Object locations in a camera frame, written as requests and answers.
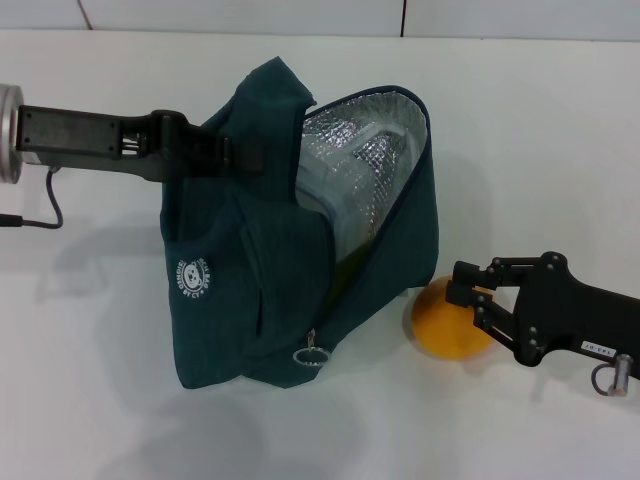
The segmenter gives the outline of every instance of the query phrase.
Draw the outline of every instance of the metal robot arm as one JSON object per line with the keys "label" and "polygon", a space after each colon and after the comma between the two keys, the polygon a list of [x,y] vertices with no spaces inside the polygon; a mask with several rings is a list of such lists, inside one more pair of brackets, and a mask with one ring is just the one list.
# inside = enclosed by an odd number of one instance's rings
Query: metal robot arm
{"label": "metal robot arm", "polygon": [[264,161],[234,151],[232,139],[189,124],[178,112],[117,117],[23,105],[17,86],[0,85],[0,183],[17,183],[22,163],[138,175],[261,174]]}
{"label": "metal robot arm", "polygon": [[[513,313],[474,287],[520,287]],[[494,258],[485,270],[457,262],[446,300],[475,310],[474,325],[534,367],[553,350],[571,350],[614,366],[614,384],[598,393],[625,396],[628,377],[640,379],[640,300],[576,280],[556,252],[539,258]]]}

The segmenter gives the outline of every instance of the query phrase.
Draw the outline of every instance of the teal bag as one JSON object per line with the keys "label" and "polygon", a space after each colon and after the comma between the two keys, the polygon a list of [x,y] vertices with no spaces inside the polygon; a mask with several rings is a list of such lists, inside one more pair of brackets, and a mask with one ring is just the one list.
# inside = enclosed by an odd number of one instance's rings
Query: teal bag
{"label": "teal bag", "polygon": [[[308,382],[319,367],[294,354],[310,340],[331,352],[395,296],[431,280],[438,223],[426,108],[391,86],[305,116],[314,103],[279,58],[266,63],[204,125],[231,138],[234,154],[261,156],[264,175],[164,185],[161,230],[185,388],[239,375],[285,388]],[[339,155],[360,142],[344,158],[375,171],[383,201],[367,210],[367,240],[339,262],[332,213],[297,201],[303,138]],[[348,175],[348,167],[333,172]]]}

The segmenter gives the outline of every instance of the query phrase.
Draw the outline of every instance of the zipper pull ring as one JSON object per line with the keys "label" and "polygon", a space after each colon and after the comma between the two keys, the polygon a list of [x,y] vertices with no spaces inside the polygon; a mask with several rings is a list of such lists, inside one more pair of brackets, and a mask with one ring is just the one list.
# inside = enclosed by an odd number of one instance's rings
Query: zipper pull ring
{"label": "zipper pull ring", "polygon": [[331,352],[324,348],[316,347],[316,330],[312,328],[307,333],[307,348],[301,348],[293,354],[296,363],[303,367],[319,368],[331,358]]}

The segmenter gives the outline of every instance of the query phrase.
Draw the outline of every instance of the orange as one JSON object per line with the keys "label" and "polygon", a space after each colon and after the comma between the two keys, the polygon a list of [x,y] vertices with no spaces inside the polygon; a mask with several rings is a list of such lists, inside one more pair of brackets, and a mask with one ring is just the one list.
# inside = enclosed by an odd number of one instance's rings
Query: orange
{"label": "orange", "polygon": [[416,339],[429,353],[447,360],[463,360],[486,350],[493,339],[473,325],[473,308],[447,303],[451,276],[426,286],[411,311]]}

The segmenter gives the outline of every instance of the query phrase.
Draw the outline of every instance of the silver foil lining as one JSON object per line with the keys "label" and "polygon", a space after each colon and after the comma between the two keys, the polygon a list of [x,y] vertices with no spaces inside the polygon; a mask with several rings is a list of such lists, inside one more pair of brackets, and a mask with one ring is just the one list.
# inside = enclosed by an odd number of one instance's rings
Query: silver foil lining
{"label": "silver foil lining", "polygon": [[367,222],[364,240],[371,240],[416,166],[427,136],[425,116],[408,97],[398,92],[365,95],[304,122],[301,166],[305,155],[331,158],[327,185],[349,181],[350,208],[362,214]]}

